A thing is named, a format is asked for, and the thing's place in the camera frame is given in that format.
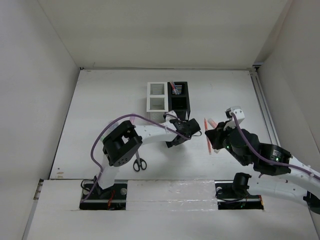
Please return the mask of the pink orange highlighter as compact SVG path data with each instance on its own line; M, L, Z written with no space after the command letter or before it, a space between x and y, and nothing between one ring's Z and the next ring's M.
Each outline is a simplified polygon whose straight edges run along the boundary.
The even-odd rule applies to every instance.
M214 120L212 120L211 118L209 118L208 120L207 120L207 122L209 123L209 125L213 128L213 129L215 129L216 127L217 127L217 123L214 121Z

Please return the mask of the red pen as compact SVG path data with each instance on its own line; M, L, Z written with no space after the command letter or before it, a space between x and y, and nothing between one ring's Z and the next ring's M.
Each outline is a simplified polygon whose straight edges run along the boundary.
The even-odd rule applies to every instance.
M177 89L176 89L175 83L174 83L173 81L170 81L169 83L170 83L170 86L171 86L171 88L172 88L172 92L173 92L175 95L177 95L179 92L178 92Z

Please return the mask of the blue pen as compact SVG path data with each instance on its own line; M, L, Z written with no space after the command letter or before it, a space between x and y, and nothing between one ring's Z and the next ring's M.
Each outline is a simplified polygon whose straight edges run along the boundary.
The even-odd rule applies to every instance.
M175 85L174 82L172 83L172 89L173 89L173 91L174 91L174 93L175 93L176 95L179 94L179 91L178 91L178 89L177 89L177 87L176 87L176 85Z

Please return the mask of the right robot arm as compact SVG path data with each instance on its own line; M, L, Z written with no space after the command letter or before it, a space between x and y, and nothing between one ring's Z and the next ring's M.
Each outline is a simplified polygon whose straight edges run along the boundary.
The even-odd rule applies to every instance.
M288 150L274 144L260 142L258 136L238 123L220 122L216 128L205 131L215 151L226 150L242 166L253 166L263 176L279 181L253 178L238 172L231 184L236 199L267 195L296 202L320 213L320 174L300 162Z

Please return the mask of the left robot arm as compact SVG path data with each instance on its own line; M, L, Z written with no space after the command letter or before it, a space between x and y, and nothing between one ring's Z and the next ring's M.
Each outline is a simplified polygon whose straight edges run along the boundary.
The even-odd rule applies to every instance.
M165 142L171 148L190 140L200 131L194 118L188 121L169 119L152 125L133 125L129 120L123 121L102 141L103 171L94 186L95 194L103 199L111 194L118 168L127 164L141 146Z

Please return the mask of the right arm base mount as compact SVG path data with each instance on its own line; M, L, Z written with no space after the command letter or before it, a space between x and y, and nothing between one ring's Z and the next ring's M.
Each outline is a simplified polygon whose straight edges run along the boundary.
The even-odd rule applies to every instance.
M218 210L264 210L260 195L249 194L251 175L236 173L233 180L216 180L215 198Z

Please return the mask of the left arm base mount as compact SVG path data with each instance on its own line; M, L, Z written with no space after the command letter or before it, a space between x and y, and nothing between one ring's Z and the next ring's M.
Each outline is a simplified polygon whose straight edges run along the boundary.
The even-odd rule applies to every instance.
M90 196L84 200L93 186L93 181L84 180L79 203L80 210L88 211L124 211L127 204L127 181L116 181L113 186L101 190L97 185Z

